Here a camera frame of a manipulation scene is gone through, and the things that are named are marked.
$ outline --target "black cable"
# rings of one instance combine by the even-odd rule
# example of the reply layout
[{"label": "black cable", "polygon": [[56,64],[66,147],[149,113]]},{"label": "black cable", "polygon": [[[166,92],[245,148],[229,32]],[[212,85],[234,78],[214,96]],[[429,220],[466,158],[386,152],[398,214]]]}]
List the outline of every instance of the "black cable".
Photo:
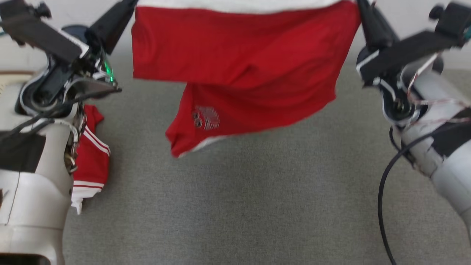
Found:
[{"label": "black cable", "polygon": [[122,91],[122,89],[120,89],[120,88],[109,89],[109,90],[105,90],[105,91],[99,91],[99,92],[94,92],[94,93],[89,93],[89,94],[86,94],[86,95],[82,95],[82,96],[76,97],[74,99],[71,99],[69,101],[66,101],[64,103],[61,103],[61,104],[53,107],[52,109],[50,109],[48,111],[39,113],[38,115],[36,115],[32,119],[30,119],[30,120],[18,125],[17,127],[15,127],[13,130],[11,130],[10,132],[8,132],[7,134],[5,134],[3,137],[0,138],[0,144],[4,140],[8,139],[9,137],[11,137],[11,136],[13,136],[17,133],[20,133],[21,130],[24,129],[25,127],[33,125],[34,123],[36,123],[40,119],[49,117],[49,116],[53,115],[55,112],[61,111],[64,108],[68,108],[68,107],[74,105],[75,103],[82,102],[82,101],[85,101],[85,100],[90,99],[90,98],[103,97],[103,96],[106,96],[108,94],[118,93],[118,92],[121,92],[121,91]]},{"label": "black cable", "polygon": [[401,148],[399,148],[398,144],[396,144],[396,141],[394,140],[394,129],[391,127],[389,129],[389,140],[391,140],[391,144],[394,146],[394,148],[397,150],[397,152],[401,151]]},{"label": "black cable", "polygon": [[469,126],[470,124],[471,124],[471,122],[453,124],[453,125],[450,125],[448,127],[444,127],[444,128],[435,130],[431,133],[428,133],[424,136],[421,136],[421,137],[417,138],[416,140],[412,141],[410,144],[404,146],[397,153],[397,155],[391,160],[389,165],[384,170],[384,173],[383,173],[382,178],[381,178],[379,192],[378,192],[378,219],[379,219],[379,223],[380,223],[381,237],[382,237],[382,240],[383,240],[384,248],[386,249],[386,253],[388,254],[388,257],[389,257],[389,260],[391,261],[391,264],[395,265],[396,261],[394,260],[394,257],[392,256],[392,253],[391,253],[391,249],[389,248],[388,239],[386,237],[386,232],[384,230],[384,221],[383,221],[383,217],[382,217],[382,197],[383,197],[383,193],[384,193],[384,185],[386,183],[386,179],[388,178],[389,172],[391,171],[394,164],[405,153],[410,151],[410,149],[412,149],[414,146],[416,146],[418,143],[422,142],[423,140],[425,140],[429,137],[435,136],[437,134],[441,134],[441,133],[444,133],[444,132],[447,132],[447,131],[450,131],[450,130],[453,130],[453,129],[456,129],[456,128],[459,128],[459,127],[462,127],[462,126]]}]

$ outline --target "white wall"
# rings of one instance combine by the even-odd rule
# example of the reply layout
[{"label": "white wall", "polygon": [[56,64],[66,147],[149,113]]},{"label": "white wall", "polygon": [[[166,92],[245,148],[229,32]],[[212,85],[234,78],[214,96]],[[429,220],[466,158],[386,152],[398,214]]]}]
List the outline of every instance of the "white wall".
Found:
[{"label": "white wall", "polygon": [[[39,3],[39,0],[27,0]],[[52,11],[50,23],[61,27],[69,24],[89,25],[117,0],[45,0]],[[425,27],[433,28],[428,21],[428,13],[440,0],[378,0],[378,4],[393,27],[401,35],[408,36]],[[471,0],[461,0],[471,5]],[[348,62],[354,62],[358,51],[363,47],[361,32],[352,45]],[[129,28],[115,50],[113,60],[132,64],[131,38]],[[445,55],[447,68],[471,69],[471,44],[462,51],[451,51]],[[0,70],[35,70],[45,62],[41,52],[31,48],[19,48],[8,37],[0,38]]]}]

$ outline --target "printed logo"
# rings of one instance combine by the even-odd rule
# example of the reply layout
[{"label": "printed logo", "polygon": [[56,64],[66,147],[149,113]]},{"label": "printed logo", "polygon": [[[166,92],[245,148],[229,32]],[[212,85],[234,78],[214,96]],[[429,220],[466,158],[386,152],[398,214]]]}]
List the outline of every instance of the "printed logo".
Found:
[{"label": "printed logo", "polygon": [[193,112],[193,120],[195,121],[195,127],[198,129],[203,126],[206,131],[219,128],[219,115],[213,107],[196,106]]}]

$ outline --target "cloth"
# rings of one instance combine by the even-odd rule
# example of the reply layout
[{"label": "cloth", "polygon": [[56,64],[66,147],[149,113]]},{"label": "cloth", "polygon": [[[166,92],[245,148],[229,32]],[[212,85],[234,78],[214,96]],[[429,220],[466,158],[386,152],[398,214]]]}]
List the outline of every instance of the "cloth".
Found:
[{"label": "cloth", "polygon": [[101,192],[108,180],[111,150],[95,135],[95,129],[104,117],[97,107],[85,105],[87,124],[80,137],[77,149],[77,171],[73,174],[72,206],[77,214],[82,211],[82,202]]},{"label": "cloth", "polygon": [[166,132],[181,157],[321,110],[359,25],[347,0],[141,0],[134,77],[187,82]]}]

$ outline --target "gray carpet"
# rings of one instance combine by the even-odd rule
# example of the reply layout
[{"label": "gray carpet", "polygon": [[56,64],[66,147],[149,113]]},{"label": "gray carpet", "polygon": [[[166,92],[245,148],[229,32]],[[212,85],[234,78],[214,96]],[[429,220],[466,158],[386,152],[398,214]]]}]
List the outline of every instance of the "gray carpet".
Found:
[{"label": "gray carpet", "polygon": [[[70,210],[68,264],[386,264],[377,192],[394,149],[378,93],[351,68],[319,114],[175,160],[164,132],[183,85],[132,81],[117,66],[126,90],[97,102],[109,182],[82,215]],[[471,83],[468,72],[447,76]],[[405,161],[387,182],[384,217],[400,264],[471,263],[464,224]]]}]

